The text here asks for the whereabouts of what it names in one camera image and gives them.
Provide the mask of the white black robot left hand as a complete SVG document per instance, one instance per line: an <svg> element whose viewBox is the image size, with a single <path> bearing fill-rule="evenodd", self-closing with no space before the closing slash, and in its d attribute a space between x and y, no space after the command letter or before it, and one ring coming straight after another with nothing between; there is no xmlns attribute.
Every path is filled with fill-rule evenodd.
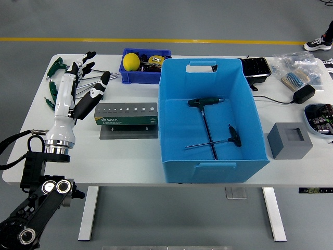
<svg viewBox="0 0 333 250"><path fill-rule="evenodd" d="M55 103L55 123L45 135L45 144L48 147L73 148L73 128L76 121L84 119L102 99L111 76L109 71L105 71L95 86L75 103L76 87L80 79L90 73L94 66L93 62L88 65L85 63L95 55L95 52L87 52L74 61L62 76Z"/></svg>

